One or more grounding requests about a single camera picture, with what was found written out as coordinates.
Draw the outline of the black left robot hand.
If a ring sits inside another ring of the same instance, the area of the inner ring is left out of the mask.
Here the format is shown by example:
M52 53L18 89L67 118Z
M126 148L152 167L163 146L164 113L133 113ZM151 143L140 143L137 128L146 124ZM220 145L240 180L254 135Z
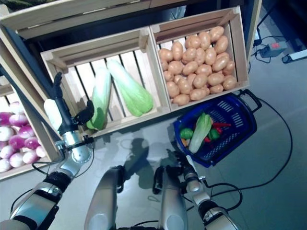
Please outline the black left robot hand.
M86 108L80 111L75 117L72 117L63 99L63 92L60 87L61 79L62 73L57 72L53 81L51 93L51 99L55 102L56 109L51 112L54 116L49 119L52 121L52 119L55 118L55 121L59 122L59 125L54 126L54 128L62 136L66 132L78 130L78 126L82 126L89 121L94 115L94 105L91 100L88 100Z

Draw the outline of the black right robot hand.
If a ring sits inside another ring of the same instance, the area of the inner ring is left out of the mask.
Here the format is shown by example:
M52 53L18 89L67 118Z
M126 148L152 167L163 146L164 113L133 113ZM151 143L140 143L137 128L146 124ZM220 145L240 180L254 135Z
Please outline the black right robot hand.
M169 157L175 161L175 168L179 174L183 173L196 173L193 165L189 162L187 156L181 151L167 150Z

